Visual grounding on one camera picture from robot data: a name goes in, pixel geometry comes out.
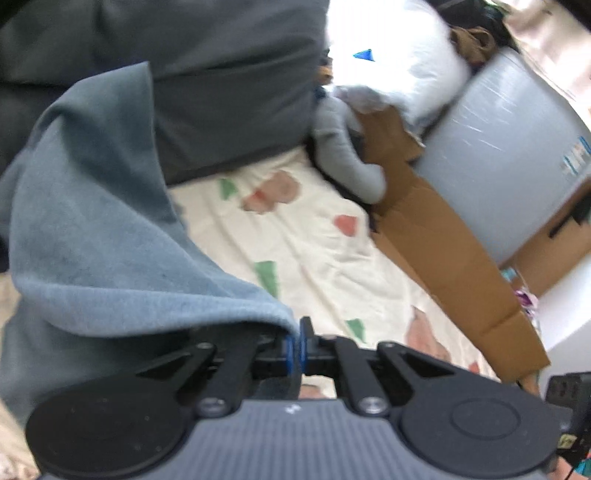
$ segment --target cardboard box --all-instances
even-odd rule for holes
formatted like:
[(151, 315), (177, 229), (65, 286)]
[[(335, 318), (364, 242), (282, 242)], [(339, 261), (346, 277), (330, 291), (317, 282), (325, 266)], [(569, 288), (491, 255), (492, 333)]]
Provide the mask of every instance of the cardboard box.
[(394, 108), (359, 120), (364, 160), (381, 165), (388, 180), (374, 208), (376, 245), (433, 296), (503, 382), (531, 379), (549, 364), (544, 347), (482, 245), (408, 165), (421, 147), (404, 132)]
[(530, 292), (540, 297), (570, 272), (591, 251), (591, 225), (570, 219), (554, 237), (550, 231), (573, 206), (591, 192), (583, 183), (568, 202), (506, 263), (516, 269)]

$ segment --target white bedsheet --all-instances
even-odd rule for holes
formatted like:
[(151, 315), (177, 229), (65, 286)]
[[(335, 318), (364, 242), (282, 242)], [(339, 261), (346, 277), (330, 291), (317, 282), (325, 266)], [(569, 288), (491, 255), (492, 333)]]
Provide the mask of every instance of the white bedsheet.
[[(375, 247), (365, 212), (322, 179), (303, 149), (170, 193), (191, 239), (207, 255), (267, 288), (295, 318), (310, 316), (317, 333), (350, 336), (365, 348), (394, 340), (494, 377), (429, 295)], [(272, 211), (244, 209), (245, 203), (269, 209), (273, 199), (279, 201)], [(0, 327), (18, 299), (10, 276), (0, 274)], [(334, 393), (328, 379), (304, 382)], [(0, 402), (0, 480), (35, 472), (22, 431)]]

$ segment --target pink fabric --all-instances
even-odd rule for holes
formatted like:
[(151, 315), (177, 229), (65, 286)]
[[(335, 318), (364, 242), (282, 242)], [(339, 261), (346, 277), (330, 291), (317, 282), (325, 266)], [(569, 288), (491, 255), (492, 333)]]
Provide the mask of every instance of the pink fabric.
[(505, 25), (528, 64), (591, 129), (591, 33), (556, 0), (504, 0)]

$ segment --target label sticker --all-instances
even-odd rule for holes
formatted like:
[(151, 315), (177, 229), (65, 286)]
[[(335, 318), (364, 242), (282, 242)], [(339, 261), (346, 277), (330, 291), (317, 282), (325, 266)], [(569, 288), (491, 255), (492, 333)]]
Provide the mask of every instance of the label sticker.
[(563, 433), (558, 441), (558, 448), (563, 450), (568, 450), (571, 448), (574, 443), (576, 442), (577, 437), (576, 435), (571, 435), (569, 433)]
[(583, 137), (579, 137), (574, 147), (563, 157), (562, 163), (562, 171), (565, 175), (576, 177), (581, 174), (587, 165), (591, 163), (591, 147), (589, 143)]

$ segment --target screw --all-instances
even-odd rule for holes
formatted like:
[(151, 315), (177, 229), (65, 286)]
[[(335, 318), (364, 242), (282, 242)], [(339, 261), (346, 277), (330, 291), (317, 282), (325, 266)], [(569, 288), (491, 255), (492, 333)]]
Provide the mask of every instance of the screw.
[(383, 398), (379, 397), (365, 397), (359, 400), (359, 409), (368, 415), (378, 415), (383, 413), (388, 408), (388, 404)]
[(200, 415), (209, 418), (222, 417), (228, 413), (228, 405), (225, 400), (216, 397), (202, 399), (197, 406)]

